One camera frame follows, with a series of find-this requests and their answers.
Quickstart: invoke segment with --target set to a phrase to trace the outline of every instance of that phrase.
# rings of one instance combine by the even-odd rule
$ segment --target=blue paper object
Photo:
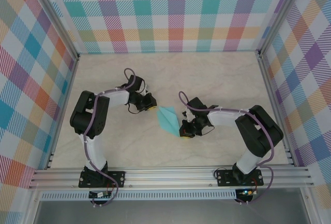
[[[162,129],[179,137],[179,124],[174,107],[159,107],[157,118]]]

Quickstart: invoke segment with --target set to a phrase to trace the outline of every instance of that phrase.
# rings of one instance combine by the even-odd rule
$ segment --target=metal frame
[[[274,14],[274,11],[275,9],[277,8],[278,4],[279,4],[279,1],[280,0],[272,0],[270,6],[269,6],[269,10],[268,12],[265,14],[265,17],[263,18],[263,21],[260,25],[260,31],[259,31],[259,34],[256,36],[254,42],[253,42],[253,45],[252,45],[252,49],[257,49],[257,47],[259,46],[259,43],[263,37],[263,34],[265,32],[265,30],[267,29],[272,17],[273,17],[273,14]]]
[[[78,30],[68,12],[67,7],[65,6],[65,3],[63,2],[63,0],[55,0],[57,3],[57,6],[59,7],[60,11],[62,12],[63,18],[66,21],[67,25],[69,26],[72,34],[74,35],[75,39],[76,39],[76,43],[78,48],[80,49],[80,51],[82,53],[87,53],[87,49],[84,45],[84,42],[81,38],[81,36],[78,33]]]
[[[53,5],[49,0],[39,0],[43,10],[47,14],[48,18],[54,25],[55,29],[57,30],[60,38],[64,42],[65,46],[67,47],[68,51],[70,52],[71,56],[74,57],[76,60],[79,58],[79,52],[74,47],[69,34],[67,33],[66,29],[64,28],[61,20],[59,19]]]
[[[214,170],[218,167],[165,167],[165,168],[109,168],[109,170],[126,171],[125,190],[187,190],[187,189],[242,189],[244,186],[218,187]],[[311,187],[313,181],[306,167],[292,165],[272,166],[274,182],[272,188]],[[36,171],[30,184],[31,190],[86,190],[78,188],[82,169],[48,169]],[[266,188],[270,182],[271,172],[261,168]]]
[[[283,21],[288,16],[288,13],[290,12],[295,0],[285,0],[282,8],[280,9],[276,21],[273,23],[272,27],[270,28],[269,33],[267,34],[267,37],[261,47],[261,54],[264,54],[265,51],[268,49],[268,47],[273,42],[274,38],[276,37],[276,34],[278,30],[280,29]]]
[[[273,87],[271,85],[271,78],[270,78],[269,74],[267,73],[267,68],[265,66],[265,63],[264,63],[263,59],[261,58],[260,54],[258,53],[258,51],[255,52],[255,55],[257,57],[258,64],[259,64],[261,74],[262,74],[262,78],[263,78],[263,81],[264,81],[264,84],[265,84],[265,87],[266,87],[266,90],[267,90],[267,93],[269,96],[269,100],[271,102],[271,106],[273,108],[273,112],[275,114],[276,122],[280,126],[280,128],[283,130],[283,133],[284,133],[283,144],[284,144],[285,150],[290,153],[291,151],[294,151],[294,149],[291,145],[291,142],[289,140],[289,134],[287,132],[286,126],[282,119],[279,104],[277,102],[277,97],[276,97]],[[296,166],[299,165],[298,160],[295,156],[292,156],[292,154],[291,154],[290,158],[292,159],[292,162],[289,160],[289,163],[292,163]]]
[[[71,81],[69,83],[68,92],[64,102],[57,129],[54,136],[54,142],[49,151],[48,163],[45,165],[47,170],[37,170],[31,182],[29,194],[29,204],[27,205],[26,215],[23,223],[30,224],[34,222],[37,214],[38,205],[40,201],[52,200],[89,200],[87,197],[87,189],[78,188],[78,181],[81,169],[51,169],[50,163],[52,155],[56,148],[56,143],[63,122],[67,102],[70,91],[73,85],[74,77],[78,67],[79,55],[75,49],[72,40],[63,27],[59,17],[57,16],[52,4],[49,0],[39,0],[45,12],[49,16],[51,22],[56,27],[61,39],[64,41],[66,47],[73,57],[76,58]],[[295,0],[286,0],[283,8],[280,10],[276,22],[271,28],[265,43],[261,48],[263,54],[270,46],[272,40],[275,38],[283,20],[286,18]],[[265,82],[270,101],[273,106],[273,111],[277,123],[283,130],[285,125],[281,118],[281,112],[276,101],[276,97],[272,90],[270,78],[268,76],[263,59],[257,53],[257,59],[261,69],[262,77]],[[300,188],[303,193],[307,211],[312,223],[321,223],[318,217],[317,209],[312,200],[310,187],[313,187],[313,181],[310,173],[306,167],[295,167],[297,160],[292,157],[291,143],[289,142],[288,134],[285,132],[284,136],[285,151],[287,153],[289,165],[271,166],[274,170],[275,178],[272,188]],[[119,197],[116,200],[168,200],[174,198],[184,199],[233,199],[233,192],[236,189],[244,187],[218,187],[216,179],[213,176],[215,167],[175,167],[175,168],[110,168],[112,170],[126,171],[126,181],[124,188],[119,191]],[[270,171],[268,169],[261,169],[264,178],[264,186],[266,188],[270,182]],[[151,194],[156,193],[157,197],[149,199]],[[180,193],[179,197],[174,196],[174,193]]]
[[[59,118],[58,118],[58,122],[56,124],[56,130],[55,130],[55,133],[54,133],[54,136],[53,136],[53,140],[52,140],[50,149],[47,152],[47,155],[45,156],[45,158],[46,158],[45,161],[43,161],[43,166],[42,167],[45,168],[45,169],[50,168],[49,163],[53,160],[53,156],[54,156],[54,152],[55,152],[55,149],[56,149],[58,137],[60,135],[62,123],[63,123],[64,116],[65,116],[65,113],[66,113],[66,110],[67,110],[68,101],[69,101],[70,93],[71,93],[71,90],[72,90],[74,78],[76,76],[76,72],[77,72],[77,69],[78,69],[78,64],[79,64],[79,57],[78,57],[77,61],[75,62],[73,70],[72,70],[72,75],[71,75],[71,78],[70,78],[68,90],[67,90],[67,93],[66,93],[66,96],[65,96],[65,100],[64,100],[64,103],[63,103],[62,110],[61,110]]]

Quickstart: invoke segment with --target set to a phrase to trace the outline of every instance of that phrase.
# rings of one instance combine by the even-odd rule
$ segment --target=marble surface
[[[207,106],[240,109],[259,104],[273,116],[253,52],[82,55],[52,168],[84,166],[83,145],[69,125],[72,111],[83,90],[98,93],[126,83],[126,67],[146,81],[159,106],[174,106],[180,125],[185,108],[179,91],[189,99],[198,96]],[[246,149],[237,128],[217,126],[206,136],[181,139],[160,128],[156,112],[153,109],[134,115],[127,106],[108,111],[102,137],[110,167],[232,165]],[[270,164],[286,163],[283,144],[279,143]]]

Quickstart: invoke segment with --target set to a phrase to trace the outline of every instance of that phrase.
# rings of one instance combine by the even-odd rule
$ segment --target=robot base
[[[101,170],[103,173],[111,176],[117,183],[119,188],[124,187],[125,171],[108,171],[108,163]],[[81,172],[78,187],[79,188],[112,188],[116,187],[113,181],[104,177],[97,171],[90,170],[86,166]]]
[[[249,177],[241,184],[233,177],[233,170],[215,171],[218,187],[224,186],[263,186],[261,170],[255,169]]]

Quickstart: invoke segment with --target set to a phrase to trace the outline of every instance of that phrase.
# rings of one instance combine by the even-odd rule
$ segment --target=black joint
[[[198,97],[190,100],[187,105],[195,109],[207,109],[207,106],[204,105]],[[210,108],[213,109],[215,107],[217,107],[217,105],[212,105]],[[195,118],[191,123],[187,122],[187,120],[182,121],[182,126],[179,129],[179,135],[181,137],[189,138],[193,138],[195,135],[202,136],[202,129],[206,126],[212,126],[208,119],[209,111],[195,111],[191,109],[190,111],[194,114]]]
[[[187,120],[182,120],[182,126],[179,129],[179,136],[193,138],[197,133],[197,129],[194,124],[187,122]]]
[[[129,81],[127,84],[125,84],[125,86],[129,86],[132,82],[133,82],[134,76],[131,75],[129,78]],[[140,85],[142,84],[144,80],[138,76],[136,76],[136,80],[134,81],[134,84],[127,89],[128,92],[136,92],[140,89]]]
[[[87,110],[93,109],[94,103],[94,93],[90,91],[83,91],[70,117],[70,126],[74,128],[75,133],[79,135],[85,133],[92,118],[92,113]],[[108,105],[108,97],[101,96],[98,98],[95,118],[90,130],[87,133],[87,136],[91,139],[101,134],[103,131],[106,124]]]
[[[276,146],[284,137],[282,130],[259,105],[255,105],[249,112],[261,122],[271,137],[273,145]],[[270,149],[270,143],[262,128],[257,129],[257,123],[247,114],[236,119],[236,125],[242,135],[247,149],[255,156],[262,158]]]
[[[151,93],[147,93],[145,96],[137,93],[131,92],[129,95],[129,101],[135,105],[139,112],[149,110],[152,107],[157,106],[156,99],[152,96]]]

